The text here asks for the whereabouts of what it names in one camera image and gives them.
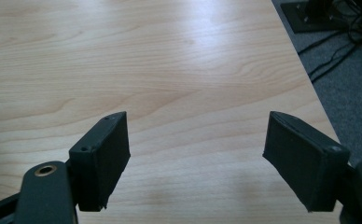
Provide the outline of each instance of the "black cable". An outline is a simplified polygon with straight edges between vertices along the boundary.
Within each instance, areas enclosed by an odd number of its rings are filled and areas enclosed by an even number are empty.
[[[339,21],[348,24],[349,23],[348,20],[344,18],[345,17],[344,14],[342,14],[338,9],[338,5],[342,1],[344,0],[339,0],[338,2],[324,1],[322,10],[325,11],[326,17],[329,18],[331,21]]]
[[[341,51],[342,49],[344,49],[344,48],[346,48],[347,46],[350,46],[350,45],[352,45],[352,43],[347,43],[347,44],[341,46],[340,48],[338,48],[337,50],[335,50],[335,52],[332,54],[331,58],[330,58],[328,61],[326,61],[325,63],[321,63],[320,65],[316,66],[316,67],[313,69],[313,71],[311,71],[310,73],[308,73],[308,76],[309,76],[309,77],[312,77],[312,75],[313,75],[314,73],[316,73],[318,70],[320,70],[321,68],[323,68],[323,67],[329,65],[330,63],[332,63],[333,61],[338,60],[339,58],[341,58],[342,56],[339,56],[339,57],[335,58],[335,55],[336,55],[339,51]]]
[[[359,10],[356,10],[355,8],[352,8],[348,3],[347,0],[339,0],[339,1],[335,1],[333,3],[333,6],[338,10],[339,13],[341,13],[341,15],[344,18],[354,18],[355,16],[361,14],[361,12]]]
[[[362,30],[358,30],[354,28],[355,23],[362,18],[362,14],[359,14],[351,23],[349,26],[349,31],[347,32],[347,35],[349,36],[350,41],[352,41],[354,44],[361,44],[362,43]],[[356,33],[361,35],[361,38],[355,39],[352,35],[352,33]]]
[[[324,77],[326,74],[328,74],[329,72],[331,72],[333,69],[335,69],[336,67],[338,67],[344,60],[346,60],[348,57],[350,57],[355,50],[358,48],[359,45],[354,45],[351,49],[349,49],[349,51],[347,51],[347,53],[345,53],[340,60],[338,60],[337,63],[333,64],[331,67],[329,67],[326,71],[324,71],[323,73],[321,73],[320,75],[316,76],[315,78],[311,79],[312,83],[314,84],[316,81],[318,81],[319,79],[321,79],[322,77]]]
[[[362,8],[354,0],[344,0],[344,2],[355,14],[361,14]]]
[[[314,43],[312,43],[311,45],[309,45],[305,49],[302,49],[302,50],[298,51],[298,55],[301,55],[301,54],[303,54],[303,53],[305,53],[305,52],[307,52],[307,51],[309,51],[309,50],[311,50],[313,48],[316,48],[316,47],[322,45],[323,43],[325,43],[326,41],[328,41],[330,38],[332,38],[334,36],[337,36],[337,35],[341,35],[341,34],[343,34],[345,32],[346,32],[345,30],[339,30],[339,31],[337,31],[337,32],[335,32],[335,33],[333,33],[331,35],[328,35],[327,37],[324,37],[324,38],[322,38],[322,39],[320,39],[318,41],[315,41]]]

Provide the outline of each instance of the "black mount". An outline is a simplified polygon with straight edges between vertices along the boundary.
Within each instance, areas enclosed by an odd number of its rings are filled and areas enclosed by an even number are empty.
[[[296,117],[271,112],[263,157],[279,172],[309,212],[343,204],[342,224],[362,224],[362,162],[348,165],[350,151]]]
[[[347,22],[341,18],[341,13],[332,4],[320,6],[325,0],[310,0],[309,2],[283,3],[286,19],[295,34],[304,32],[341,30],[347,27]]]
[[[0,223],[77,223],[77,204],[80,211],[106,207],[131,156],[126,112],[100,119],[69,155],[27,171],[21,192],[0,201]]]

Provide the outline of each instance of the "light wood tabletop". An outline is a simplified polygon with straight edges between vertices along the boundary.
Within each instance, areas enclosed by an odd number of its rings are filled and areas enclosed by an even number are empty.
[[[80,223],[339,223],[262,158],[271,110],[336,139],[271,0],[0,0],[0,200],[127,111],[132,157]]]

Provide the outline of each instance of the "gray carpet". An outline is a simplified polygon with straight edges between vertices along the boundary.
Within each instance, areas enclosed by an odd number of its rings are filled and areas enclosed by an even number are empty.
[[[280,4],[296,1],[272,0],[272,2],[296,51],[333,33],[294,34]],[[317,65],[329,60],[336,49],[349,42],[347,35],[336,36],[325,44],[300,55],[300,60],[305,70],[311,72]],[[341,144],[352,152],[350,163],[356,166],[362,161],[362,47],[359,47],[336,69],[314,82],[314,88]]]

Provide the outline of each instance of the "screw hole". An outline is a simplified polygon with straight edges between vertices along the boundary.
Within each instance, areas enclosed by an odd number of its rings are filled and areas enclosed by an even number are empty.
[[[57,168],[54,165],[42,166],[35,171],[35,175],[36,176],[50,175],[50,174],[54,173],[56,171],[56,169]]]

